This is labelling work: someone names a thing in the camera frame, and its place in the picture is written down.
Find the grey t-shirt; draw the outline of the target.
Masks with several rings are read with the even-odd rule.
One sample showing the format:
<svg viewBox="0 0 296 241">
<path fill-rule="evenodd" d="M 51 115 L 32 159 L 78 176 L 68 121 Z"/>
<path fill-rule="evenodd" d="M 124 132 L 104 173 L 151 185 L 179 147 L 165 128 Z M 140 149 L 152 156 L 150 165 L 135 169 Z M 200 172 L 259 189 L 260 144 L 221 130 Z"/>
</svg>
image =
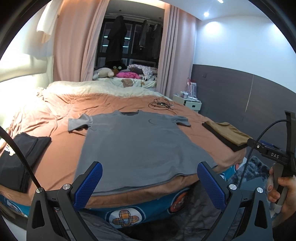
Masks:
<svg viewBox="0 0 296 241">
<path fill-rule="evenodd" d="M 214 159 L 181 130 L 188 119 L 136 111 L 71 118 L 68 130 L 87 130 L 76 174 L 83 174 L 95 161 L 103 174 L 95 196 L 119 194 L 167 183 L 177 176 L 190 176 L 200 162 L 215 167 Z"/>
</svg>

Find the blue patterned bed sheet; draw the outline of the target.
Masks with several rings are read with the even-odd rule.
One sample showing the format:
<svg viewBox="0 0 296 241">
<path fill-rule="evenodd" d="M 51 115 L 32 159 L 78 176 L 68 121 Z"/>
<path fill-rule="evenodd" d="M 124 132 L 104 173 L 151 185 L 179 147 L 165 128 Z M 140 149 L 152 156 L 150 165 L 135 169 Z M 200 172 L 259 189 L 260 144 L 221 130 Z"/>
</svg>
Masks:
<svg viewBox="0 0 296 241">
<path fill-rule="evenodd" d="M 245 162 L 246 158 L 244 157 L 242 164 L 237 163 L 229 167 L 226 171 L 220 173 L 220 176 L 227 181 Z M 192 188 L 193 186 L 187 187 L 159 199 L 133 206 L 102 209 L 86 208 L 84 210 L 81 209 L 81 211 L 83 210 L 99 216 L 117 229 L 130 227 L 139 223 L 162 220 L 178 213 L 186 206 Z M 25 218 L 29 215 L 30 206 L 13 202 L 3 195 L 1 195 L 1 203 Z"/>
</svg>

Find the folded olive garment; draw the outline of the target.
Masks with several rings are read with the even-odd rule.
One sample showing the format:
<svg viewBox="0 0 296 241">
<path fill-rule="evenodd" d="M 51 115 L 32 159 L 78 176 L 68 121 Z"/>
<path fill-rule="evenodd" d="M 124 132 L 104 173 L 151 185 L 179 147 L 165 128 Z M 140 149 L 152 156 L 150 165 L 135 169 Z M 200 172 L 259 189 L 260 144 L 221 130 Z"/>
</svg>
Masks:
<svg viewBox="0 0 296 241">
<path fill-rule="evenodd" d="M 207 120 L 205 124 L 209 126 L 210 129 L 214 131 L 214 133 L 219 134 L 221 137 L 238 147 L 247 144 L 247 141 L 251 138 L 249 135 L 241 132 L 236 127 L 227 122 L 215 123 L 211 120 Z"/>
</svg>

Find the folded black t-shirt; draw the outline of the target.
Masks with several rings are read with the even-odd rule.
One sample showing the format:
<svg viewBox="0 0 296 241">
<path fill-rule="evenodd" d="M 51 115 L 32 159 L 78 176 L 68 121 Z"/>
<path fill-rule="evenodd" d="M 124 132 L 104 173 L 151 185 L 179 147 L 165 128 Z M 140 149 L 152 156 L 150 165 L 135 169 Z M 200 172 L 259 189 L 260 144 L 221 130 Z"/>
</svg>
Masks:
<svg viewBox="0 0 296 241">
<path fill-rule="evenodd" d="M 15 136 L 14 141 L 30 167 L 34 168 L 51 143 L 51 138 L 34 137 L 27 133 L 20 133 Z M 26 193 L 29 180 L 29 172 L 15 151 L 7 145 L 1 155 L 1 185 L 17 192 Z"/>
</svg>

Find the orange-brown bed blanket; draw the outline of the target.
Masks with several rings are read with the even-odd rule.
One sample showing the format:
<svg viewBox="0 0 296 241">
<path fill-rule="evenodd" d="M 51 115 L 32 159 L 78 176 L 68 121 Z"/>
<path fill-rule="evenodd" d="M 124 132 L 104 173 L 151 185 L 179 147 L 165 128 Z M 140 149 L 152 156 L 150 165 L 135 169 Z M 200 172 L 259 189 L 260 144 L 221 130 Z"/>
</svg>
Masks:
<svg viewBox="0 0 296 241">
<path fill-rule="evenodd" d="M 49 90 L 39 90 L 30 105 L 17 110 L 8 128 L 8 134 L 14 138 L 19 133 L 31 136 L 49 136 L 52 139 L 43 157 L 33 169 L 40 184 L 46 190 L 55 190 L 74 179 L 86 131 L 68 132 L 68 119 L 78 118 L 81 114 L 112 113 L 115 110 L 132 112 L 142 110 L 152 113 L 181 115 L 188 118 L 191 127 L 181 126 L 180 129 L 192 142 L 207 151 L 218 164 L 216 172 L 222 172 L 230 166 L 242 163 L 246 149 L 233 152 L 217 137 L 202 126 L 210 121 L 189 108 L 176 102 L 172 109 L 151 109 L 148 107 L 154 99 L 165 100 L 155 95 L 119 97 L 111 94 L 57 94 Z M 93 196 L 87 208 L 119 207 L 152 201 L 165 195 L 179 191 L 198 181 L 197 176 L 176 177 L 172 181 L 158 186 L 124 192 L 123 194 Z M 29 181 L 27 193 L 21 193 L 1 185 L 1 196 L 24 206 L 30 206 L 36 186 Z"/>
</svg>

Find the white bedside cabinet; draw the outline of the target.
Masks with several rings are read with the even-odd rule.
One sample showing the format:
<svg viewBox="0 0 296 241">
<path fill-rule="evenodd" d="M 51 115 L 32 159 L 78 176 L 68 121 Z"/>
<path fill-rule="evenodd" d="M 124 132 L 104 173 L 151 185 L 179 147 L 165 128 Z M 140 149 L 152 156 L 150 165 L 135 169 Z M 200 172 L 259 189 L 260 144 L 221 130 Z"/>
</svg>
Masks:
<svg viewBox="0 0 296 241">
<path fill-rule="evenodd" d="M 177 102 L 181 105 L 188 107 L 189 109 L 191 109 L 197 113 L 201 110 L 201 107 L 202 107 L 201 101 L 190 99 L 189 97 L 182 98 L 179 95 L 174 94 L 172 100 L 174 102 Z"/>
</svg>

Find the cream bed cover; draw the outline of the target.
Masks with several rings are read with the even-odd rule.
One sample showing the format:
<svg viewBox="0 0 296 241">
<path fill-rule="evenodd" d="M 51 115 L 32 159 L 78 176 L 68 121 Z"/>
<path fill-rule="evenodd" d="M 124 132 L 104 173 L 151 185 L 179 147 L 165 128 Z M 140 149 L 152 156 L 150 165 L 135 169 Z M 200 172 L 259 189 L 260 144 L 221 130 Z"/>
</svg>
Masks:
<svg viewBox="0 0 296 241">
<path fill-rule="evenodd" d="M 86 95 L 86 94 L 109 94 L 119 97 L 139 97 L 146 95 L 153 95 L 157 97 L 164 97 L 167 100 L 170 98 L 160 94 L 157 91 L 152 91 L 147 88 L 131 86 L 120 87 L 109 82 L 104 81 L 85 81 L 85 82 L 69 82 L 69 81 L 55 81 L 51 83 L 46 90 L 54 94 L 72 94 L 72 95 Z"/>
</svg>

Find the brown plush toy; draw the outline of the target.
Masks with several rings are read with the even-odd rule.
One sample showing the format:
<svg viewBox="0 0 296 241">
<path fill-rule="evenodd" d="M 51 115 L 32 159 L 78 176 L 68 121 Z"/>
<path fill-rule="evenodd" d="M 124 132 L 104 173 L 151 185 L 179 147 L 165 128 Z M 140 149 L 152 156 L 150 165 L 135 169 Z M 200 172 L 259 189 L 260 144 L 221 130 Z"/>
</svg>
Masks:
<svg viewBox="0 0 296 241">
<path fill-rule="evenodd" d="M 124 88 L 133 86 L 133 81 L 131 79 L 122 79 L 121 82 Z"/>
</svg>

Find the pink plush garment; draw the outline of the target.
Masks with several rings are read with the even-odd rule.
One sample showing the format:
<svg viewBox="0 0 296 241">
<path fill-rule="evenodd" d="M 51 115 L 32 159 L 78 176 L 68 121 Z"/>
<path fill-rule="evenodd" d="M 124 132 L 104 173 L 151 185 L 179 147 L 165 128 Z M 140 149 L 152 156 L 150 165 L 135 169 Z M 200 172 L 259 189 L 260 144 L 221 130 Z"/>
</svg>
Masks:
<svg viewBox="0 0 296 241">
<path fill-rule="evenodd" d="M 116 75 L 118 78 L 132 78 L 132 79 L 141 79 L 141 77 L 134 72 L 119 72 Z"/>
</svg>

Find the white padded headboard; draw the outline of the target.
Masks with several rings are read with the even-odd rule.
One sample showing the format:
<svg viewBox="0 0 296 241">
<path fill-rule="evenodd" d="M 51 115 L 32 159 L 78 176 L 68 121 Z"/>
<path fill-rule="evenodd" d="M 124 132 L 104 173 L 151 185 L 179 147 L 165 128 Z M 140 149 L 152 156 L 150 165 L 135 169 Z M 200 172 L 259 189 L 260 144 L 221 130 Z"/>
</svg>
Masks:
<svg viewBox="0 0 296 241">
<path fill-rule="evenodd" d="M 48 87 L 53 82 L 53 65 L 53 56 L 5 54 L 1 58 L 1 94 L 27 93 Z"/>
</svg>

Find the floral bedding pile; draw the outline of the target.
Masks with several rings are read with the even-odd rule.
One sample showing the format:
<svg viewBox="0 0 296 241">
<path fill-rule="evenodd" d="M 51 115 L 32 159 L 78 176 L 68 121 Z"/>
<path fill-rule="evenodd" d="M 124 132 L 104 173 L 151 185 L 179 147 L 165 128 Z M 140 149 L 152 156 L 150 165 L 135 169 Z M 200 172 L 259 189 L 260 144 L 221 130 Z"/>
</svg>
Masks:
<svg viewBox="0 0 296 241">
<path fill-rule="evenodd" d="M 131 72 L 137 73 L 144 81 L 156 81 L 158 69 L 144 65 L 131 64 L 127 67 Z"/>
</svg>

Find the right pink curtain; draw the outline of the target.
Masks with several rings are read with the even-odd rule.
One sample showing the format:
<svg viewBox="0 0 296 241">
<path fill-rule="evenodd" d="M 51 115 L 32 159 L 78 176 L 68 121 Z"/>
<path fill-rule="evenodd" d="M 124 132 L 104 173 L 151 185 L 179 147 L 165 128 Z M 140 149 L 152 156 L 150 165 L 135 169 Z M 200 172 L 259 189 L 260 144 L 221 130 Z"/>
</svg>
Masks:
<svg viewBox="0 0 296 241">
<path fill-rule="evenodd" d="M 185 90 L 191 78 L 198 19 L 171 4 L 165 5 L 158 65 L 157 92 L 167 97 Z"/>
</svg>

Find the pink curtain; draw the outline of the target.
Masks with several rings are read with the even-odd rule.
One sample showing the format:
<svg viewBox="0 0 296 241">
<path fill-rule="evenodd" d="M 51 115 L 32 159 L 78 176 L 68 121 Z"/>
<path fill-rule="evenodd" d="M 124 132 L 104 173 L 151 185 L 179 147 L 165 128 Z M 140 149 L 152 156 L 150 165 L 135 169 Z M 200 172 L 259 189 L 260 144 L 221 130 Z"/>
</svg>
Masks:
<svg viewBox="0 0 296 241">
<path fill-rule="evenodd" d="M 158 65 L 157 92 L 167 97 L 185 90 L 191 78 L 198 19 L 171 4 L 165 5 Z"/>
<path fill-rule="evenodd" d="M 91 81 L 109 1 L 63 1 L 54 40 L 54 81 Z"/>
</svg>

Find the hanging dark coat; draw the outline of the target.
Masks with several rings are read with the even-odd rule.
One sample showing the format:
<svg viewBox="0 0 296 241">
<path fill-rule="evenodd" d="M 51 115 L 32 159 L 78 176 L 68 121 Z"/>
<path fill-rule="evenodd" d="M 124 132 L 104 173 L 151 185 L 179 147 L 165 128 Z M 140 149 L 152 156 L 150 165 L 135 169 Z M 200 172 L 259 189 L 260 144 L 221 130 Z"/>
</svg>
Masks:
<svg viewBox="0 0 296 241">
<path fill-rule="evenodd" d="M 123 44 L 125 43 L 126 33 L 127 28 L 123 16 L 117 16 L 107 37 L 106 67 L 113 69 L 114 66 L 122 63 Z"/>
</svg>

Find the left pink curtain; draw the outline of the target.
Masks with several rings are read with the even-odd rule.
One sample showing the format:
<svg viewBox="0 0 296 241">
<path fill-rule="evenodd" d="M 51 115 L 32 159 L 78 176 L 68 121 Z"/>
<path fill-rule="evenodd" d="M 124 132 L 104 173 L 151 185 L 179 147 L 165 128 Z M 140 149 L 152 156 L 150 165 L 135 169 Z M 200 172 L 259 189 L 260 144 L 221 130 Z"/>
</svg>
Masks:
<svg viewBox="0 0 296 241">
<path fill-rule="evenodd" d="M 63 1 L 54 40 L 54 81 L 91 81 L 109 1 Z"/>
</svg>

